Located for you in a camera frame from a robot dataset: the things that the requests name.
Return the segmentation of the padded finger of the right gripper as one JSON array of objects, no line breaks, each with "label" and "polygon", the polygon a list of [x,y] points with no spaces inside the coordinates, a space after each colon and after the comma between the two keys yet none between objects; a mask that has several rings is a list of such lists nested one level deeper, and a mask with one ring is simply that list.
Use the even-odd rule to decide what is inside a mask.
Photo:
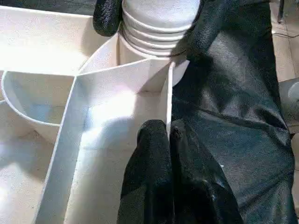
[{"label": "padded finger of the right gripper", "polygon": [[200,3],[198,19],[182,40],[183,52],[173,60],[201,60],[223,28],[235,0],[203,0]]},{"label": "padded finger of the right gripper", "polygon": [[97,0],[93,13],[93,28],[97,34],[113,36],[121,21],[121,0]]}]

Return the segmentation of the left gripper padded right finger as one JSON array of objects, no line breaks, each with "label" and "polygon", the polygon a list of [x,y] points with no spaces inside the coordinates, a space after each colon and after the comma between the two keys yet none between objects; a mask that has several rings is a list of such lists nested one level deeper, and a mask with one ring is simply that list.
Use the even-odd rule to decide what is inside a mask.
[{"label": "left gripper padded right finger", "polygon": [[192,128],[182,120],[175,120],[170,144],[176,223],[243,223],[221,166]]}]

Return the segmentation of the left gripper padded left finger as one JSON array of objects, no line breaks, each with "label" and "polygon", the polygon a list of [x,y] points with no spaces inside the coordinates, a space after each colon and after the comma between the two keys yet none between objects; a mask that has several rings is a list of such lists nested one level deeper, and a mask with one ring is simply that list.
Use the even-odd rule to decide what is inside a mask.
[{"label": "left gripper padded left finger", "polygon": [[165,123],[146,121],[136,141],[123,177],[118,223],[172,224],[173,179]]}]

